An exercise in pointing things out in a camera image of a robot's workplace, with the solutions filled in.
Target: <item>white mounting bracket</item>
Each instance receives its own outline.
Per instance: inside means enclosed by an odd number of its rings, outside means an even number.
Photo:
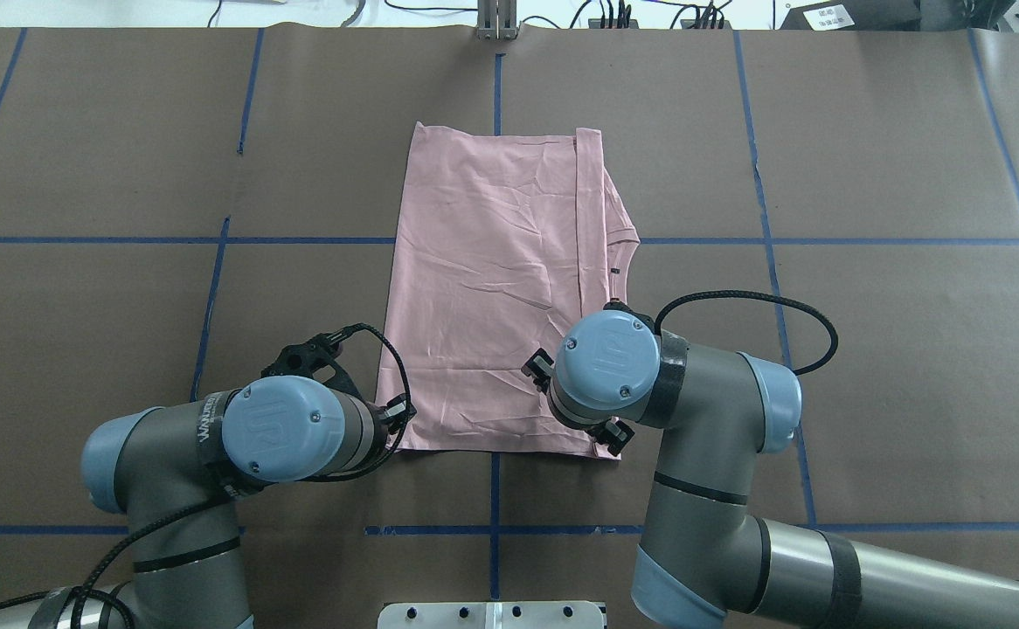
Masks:
[[[479,40],[517,40],[518,31],[518,0],[478,0]]]
[[[377,629],[606,629],[606,606],[593,601],[392,604]]]

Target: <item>pink fabric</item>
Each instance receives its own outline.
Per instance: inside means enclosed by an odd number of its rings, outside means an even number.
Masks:
[[[610,458],[552,418],[521,366],[626,299],[637,246],[600,132],[477,137],[418,123],[385,317],[419,411],[401,447]],[[383,353],[377,399],[398,390]]]

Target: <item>white sticker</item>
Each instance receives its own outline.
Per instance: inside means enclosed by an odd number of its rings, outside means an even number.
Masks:
[[[848,9],[843,4],[805,11],[805,19],[808,20],[808,25],[813,28],[813,31],[834,31],[838,28],[856,25],[856,21],[852,20],[852,16],[849,15]]]

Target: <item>light blue joint cover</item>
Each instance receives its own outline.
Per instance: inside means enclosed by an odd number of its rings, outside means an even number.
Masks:
[[[761,358],[739,353],[750,365],[758,390],[762,394],[765,413],[765,441],[758,453],[781,453],[793,441],[801,425],[801,381],[792,369]]]
[[[601,310],[576,323],[556,354],[556,379],[571,399],[598,411],[649,395],[660,348],[649,326],[622,310]]]
[[[230,400],[222,417],[222,445],[230,461],[269,482],[317,473],[338,453],[345,432],[334,391],[301,375],[250,383]]]
[[[113,489],[117,461],[120,461],[121,450],[138,422],[145,415],[161,409],[162,406],[154,406],[123,418],[110,419],[90,433],[86,445],[83,445],[83,484],[90,489],[90,502],[99,510],[111,514],[123,513]]]
[[[653,561],[642,546],[634,563],[634,605],[646,618],[669,629],[720,629],[727,610],[710,605]]]

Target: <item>folded pink shirt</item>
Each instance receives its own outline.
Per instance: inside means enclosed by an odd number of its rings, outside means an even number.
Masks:
[[[637,246],[600,132],[478,137],[418,123],[385,315],[418,409],[401,447],[610,458],[552,418],[521,366],[626,299]],[[400,390],[383,353],[377,399]]]

